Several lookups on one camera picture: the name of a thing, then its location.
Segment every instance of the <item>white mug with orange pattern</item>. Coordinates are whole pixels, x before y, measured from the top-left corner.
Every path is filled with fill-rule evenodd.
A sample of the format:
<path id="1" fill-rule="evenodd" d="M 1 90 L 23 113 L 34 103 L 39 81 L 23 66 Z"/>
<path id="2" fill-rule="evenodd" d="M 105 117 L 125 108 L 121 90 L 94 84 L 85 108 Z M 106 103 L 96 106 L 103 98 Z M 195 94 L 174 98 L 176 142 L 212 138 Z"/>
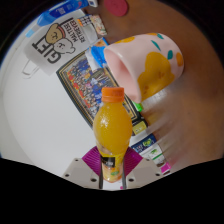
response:
<path id="1" fill-rule="evenodd" d="M 148 33 L 118 41 L 104 49 L 118 85 L 134 102 L 153 96 L 183 73 L 183 55 L 164 34 Z"/>

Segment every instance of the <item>mug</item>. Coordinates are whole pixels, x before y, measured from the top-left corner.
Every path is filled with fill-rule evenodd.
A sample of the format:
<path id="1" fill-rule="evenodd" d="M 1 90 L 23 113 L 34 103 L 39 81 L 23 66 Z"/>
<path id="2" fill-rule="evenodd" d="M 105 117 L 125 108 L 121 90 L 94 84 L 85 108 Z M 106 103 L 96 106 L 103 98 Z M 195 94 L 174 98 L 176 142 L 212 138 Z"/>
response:
<path id="1" fill-rule="evenodd" d="M 104 57 L 118 85 L 135 103 L 153 96 L 183 73 L 183 55 L 164 34 L 129 37 L 104 49 Z"/>

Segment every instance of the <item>yellow juice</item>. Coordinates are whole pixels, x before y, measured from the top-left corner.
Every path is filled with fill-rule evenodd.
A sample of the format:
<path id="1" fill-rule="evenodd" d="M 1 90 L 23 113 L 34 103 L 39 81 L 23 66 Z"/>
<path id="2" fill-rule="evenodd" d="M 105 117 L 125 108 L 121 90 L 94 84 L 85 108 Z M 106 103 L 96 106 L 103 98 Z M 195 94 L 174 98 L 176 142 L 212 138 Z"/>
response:
<path id="1" fill-rule="evenodd" d="M 93 131 L 101 154 L 104 179 L 118 181 L 122 177 L 123 158 L 132 135 L 132 121 L 122 101 L 104 102 L 95 116 Z"/>

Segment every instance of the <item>orange cap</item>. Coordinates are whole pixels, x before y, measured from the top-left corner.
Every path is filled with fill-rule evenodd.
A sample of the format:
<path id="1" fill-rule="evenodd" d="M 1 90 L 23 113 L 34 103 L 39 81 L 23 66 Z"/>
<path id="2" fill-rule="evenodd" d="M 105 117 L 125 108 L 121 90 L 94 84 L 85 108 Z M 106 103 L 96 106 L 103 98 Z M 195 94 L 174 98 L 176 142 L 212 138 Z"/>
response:
<path id="1" fill-rule="evenodd" d="M 103 87 L 102 101 L 111 102 L 111 103 L 123 102 L 124 88 L 123 87 Z"/>

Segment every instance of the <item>picture frame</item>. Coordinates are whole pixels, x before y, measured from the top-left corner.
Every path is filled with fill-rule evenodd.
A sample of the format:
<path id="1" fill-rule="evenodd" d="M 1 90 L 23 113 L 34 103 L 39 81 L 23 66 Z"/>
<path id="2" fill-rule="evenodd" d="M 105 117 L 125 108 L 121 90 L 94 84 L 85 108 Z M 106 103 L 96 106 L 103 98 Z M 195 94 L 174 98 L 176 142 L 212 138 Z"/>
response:
<path id="1" fill-rule="evenodd" d="M 56 73 L 72 102 L 92 128 L 94 117 L 103 105 L 101 89 L 105 86 L 118 86 L 110 69 L 104 67 L 93 72 L 84 51 L 64 64 Z M 123 106 L 131 117 L 132 123 L 141 118 L 126 95 Z"/>

